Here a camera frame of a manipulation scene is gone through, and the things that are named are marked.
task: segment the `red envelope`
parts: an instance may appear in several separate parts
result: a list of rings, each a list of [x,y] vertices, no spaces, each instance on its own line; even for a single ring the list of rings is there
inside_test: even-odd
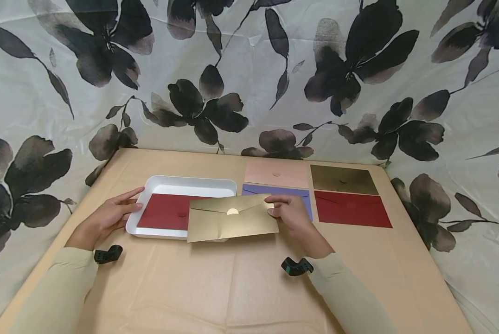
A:
[[[322,223],[392,228],[379,196],[315,191]]]
[[[205,198],[208,197],[154,193],[151,195],[137,226],[187,231],[190,201]]]

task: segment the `person's left hand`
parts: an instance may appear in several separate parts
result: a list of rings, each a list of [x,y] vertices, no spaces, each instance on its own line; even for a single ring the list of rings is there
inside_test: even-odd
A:
[[[106,200],[75,228],[65,247],[94,250],[98,242],[125,226],[131,212],[140,210],[142,204],[131,197],[142,191],[143,186]]]

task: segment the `envelope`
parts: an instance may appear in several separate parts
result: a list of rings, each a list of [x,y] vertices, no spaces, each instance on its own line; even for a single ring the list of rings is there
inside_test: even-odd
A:
[[[303,162],[271,158],[247,160],[244,182],[309,188],[307,166]]]
[[[322,223],[392,228],[379,196],[315,191],[315,200]]]
[[[187,242],[218,240],[267,233],[278,233],[264,201],[270,196],[258,194],[193,200],[190,202]]]
[[[138,221],[138,227],[183,230],[188,229],[190,201],[208,197],[154,193]]]
[[[379,194],[370,172],[365,169],[311,165],[311,175],[314,189]]]
[[[258,193],[270,193],[272,195],[292,195],[299,196],[305,205],[305,209],[311,221],[313,221],[313,211],[311,210],[311,200],[309,197],[309,190],[303,189],[290,189],[279,188],[274,186],[257,186],[255,184],[243,184],[242,195],[251,195]]]

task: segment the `beige sleeve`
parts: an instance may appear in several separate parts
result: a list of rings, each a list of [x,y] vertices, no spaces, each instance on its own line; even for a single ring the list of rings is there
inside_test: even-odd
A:
[[[64,247],[27,298],[11,334],[74,333],[97,263],[88,250]]]
[[[382,305],[338,254],[306,259],[314,267],[309,279],[347,334],[396,333]]]

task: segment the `hand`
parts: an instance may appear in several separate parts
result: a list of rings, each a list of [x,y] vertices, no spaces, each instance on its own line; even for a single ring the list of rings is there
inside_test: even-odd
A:
[[[274,203],[275,208],[268,209],[268,214],[287,226],[290,235],[300,243],[307,256],[322,259],[335,252],[311,222],[300,197],[273,195],[264,201]]]
[[[75,228],[65,247],[94,250],[98,242],[125,226],[128,214],[140,210],[142,204],[136,203],[136,199],[131,197],[142,191],[143,186],[106,200]]]

